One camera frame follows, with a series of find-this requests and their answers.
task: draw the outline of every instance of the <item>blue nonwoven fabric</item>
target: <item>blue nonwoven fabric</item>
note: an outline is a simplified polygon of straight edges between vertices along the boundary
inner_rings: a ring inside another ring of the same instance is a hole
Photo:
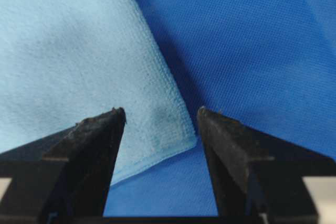
[[[0,0],[0,152],[124,107],[117,183],[195,146],[135,0]]]
[[[194,124],[206,105],[336,158],[336,0],[137,1]],[[193,156],[198,151],[112,186],[105,214],[214,214],[211,187],[204,186],[208,172]],[[179,188],[168,187],[193,166],[200,170],[181,179]],[[154,183],[166,188],[164,201]],[[144,191],[150,192],[145,199]]]

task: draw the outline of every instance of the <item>white surface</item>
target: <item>white surface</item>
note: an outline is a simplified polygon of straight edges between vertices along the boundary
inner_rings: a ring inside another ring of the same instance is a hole
[[[336,223],[336,177],[303,177],[319,213],[319,224]]]
[[[5,195],[7,188],[9,187],[12,179],[11,178],[0,178],[0,201]]]

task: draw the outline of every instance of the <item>microfiber cloth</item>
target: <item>microfiber cloth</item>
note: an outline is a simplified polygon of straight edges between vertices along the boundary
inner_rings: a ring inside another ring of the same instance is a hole
[[[123,107],[112,183],[195,146],[135,0],[0,0],[0,152]]]

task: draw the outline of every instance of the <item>black plastic jaw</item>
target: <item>black plastic jaw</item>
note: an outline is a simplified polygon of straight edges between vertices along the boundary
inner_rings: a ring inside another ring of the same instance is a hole
[[[101,216],[125,125],[123,109],[0,155],[0,223]]]
[[[197,120],[221,216],[264,215],[269,223],[318,223],[302,178],[336,176],[331,158],[206,108],[199,109]]]

